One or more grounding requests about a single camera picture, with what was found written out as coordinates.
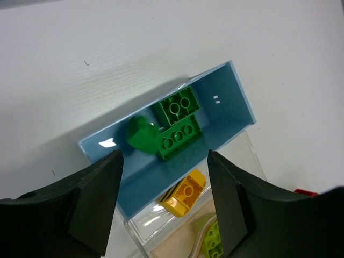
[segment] light blue tray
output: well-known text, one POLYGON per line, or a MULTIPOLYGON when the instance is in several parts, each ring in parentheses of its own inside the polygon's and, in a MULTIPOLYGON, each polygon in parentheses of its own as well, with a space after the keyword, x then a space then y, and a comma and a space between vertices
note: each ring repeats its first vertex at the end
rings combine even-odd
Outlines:
POLYGON ((124 218, 130 219, 204 161, 209 149, 219 149, 254 123, 255 118, 230 61, 176 85, 168 94, 161 94, 82 139, 79 145, 91 163, 115 149, 122 150, 124 168, 117 203, 124 218), (194 89, 201 105, 196 118, 203 137, 166 162, 126 143, 124 127, 128 118, 140 114, 160 125, 150 106, 188 85, 194 89))

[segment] white table surface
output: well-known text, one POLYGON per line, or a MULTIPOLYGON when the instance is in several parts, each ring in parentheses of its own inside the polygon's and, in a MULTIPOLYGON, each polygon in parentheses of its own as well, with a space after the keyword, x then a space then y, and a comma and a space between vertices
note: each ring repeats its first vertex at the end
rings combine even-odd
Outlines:
MULTIPOLYGON (((50 1, 0 9, 0 35, 0 198, 87 166, 76 132, 91 121, 227 60, 256 115, 248 133, 267 179, 344 184, 340 0, 50 1)), ((134 248, 118 234, 109 257, 134 248)))

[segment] green lego brick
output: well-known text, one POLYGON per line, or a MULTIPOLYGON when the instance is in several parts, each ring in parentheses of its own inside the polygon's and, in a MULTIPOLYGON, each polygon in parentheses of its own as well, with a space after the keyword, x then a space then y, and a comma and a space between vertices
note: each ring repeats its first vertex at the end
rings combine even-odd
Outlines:
POLYGON ((158 155, 162 160, 169 160, 202 135, 196 117, 187 117, 161 133, 161 148, 158 155))
MULTIPOLYGON (((196 233, 203 228, 203 226, 212 216, 212 213, 208 213, 193 222, 196 233)), ((219 258, 224 253, 221 243, 219 224, 217 221, 211 225, 204 237, 202 243, 202 253, 206 258, 219 258)))
POLYGON ((156 154, 160 149, 159 127, 146 117, 132 117, 125 127, 125 137, 130 146, 148 154, 156 154))
POLYGON ((165 127, 173 126, 200 109, 191 86, 178 91, 153 105, 156 115, 165 127))

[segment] transparent plastic box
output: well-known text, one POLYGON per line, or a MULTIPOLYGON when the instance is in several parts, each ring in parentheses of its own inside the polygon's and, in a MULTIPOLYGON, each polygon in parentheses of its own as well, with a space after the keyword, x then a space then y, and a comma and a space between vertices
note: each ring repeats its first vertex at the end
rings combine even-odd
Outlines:
MULTIPOLYGON (((246 131, 221 148, 219 153, 245 171, 265 180, 265 175, 246 131)), ((173 234, 180 225, 194 216, 199 209, 212 199, 206 161, 198 169, 206 176, 207 186, 191 212, 186 216, 176 218, 157 202, 152 202, 130 220, 121 217, 124 226, 142 253, 136 254, 134 257, 155 257, 151 254, 153 248, 173 234)))

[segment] yellow lego brick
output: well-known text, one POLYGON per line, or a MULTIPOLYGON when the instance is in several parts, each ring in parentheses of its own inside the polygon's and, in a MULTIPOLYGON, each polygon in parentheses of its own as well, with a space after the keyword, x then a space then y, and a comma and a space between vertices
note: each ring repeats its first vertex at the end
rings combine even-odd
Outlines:
POLYGON ((157 201, 174 216, 182 217, 189 213, 205 185, 205 176, 195 169, 160 196, 157 201))

